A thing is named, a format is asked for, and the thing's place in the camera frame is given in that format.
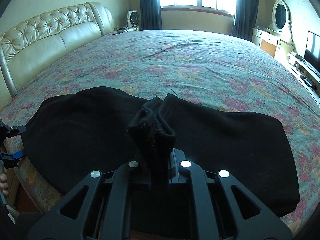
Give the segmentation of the left hand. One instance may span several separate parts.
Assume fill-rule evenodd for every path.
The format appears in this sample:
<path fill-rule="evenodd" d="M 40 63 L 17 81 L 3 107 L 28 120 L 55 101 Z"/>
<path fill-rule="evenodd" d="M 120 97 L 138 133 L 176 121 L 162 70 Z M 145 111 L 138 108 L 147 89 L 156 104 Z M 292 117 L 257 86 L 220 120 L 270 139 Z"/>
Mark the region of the left hand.
<path fill-rule="evenodd" d="M 0 189 L 5 198 L 7 198 L 7 196 L 9 195 L 8 184 L 7 184 L 7 179 L 8 179 L 7 172 L 8 172 L 7 169 L 3 168 L 3 172 L 0 175 Z"/>

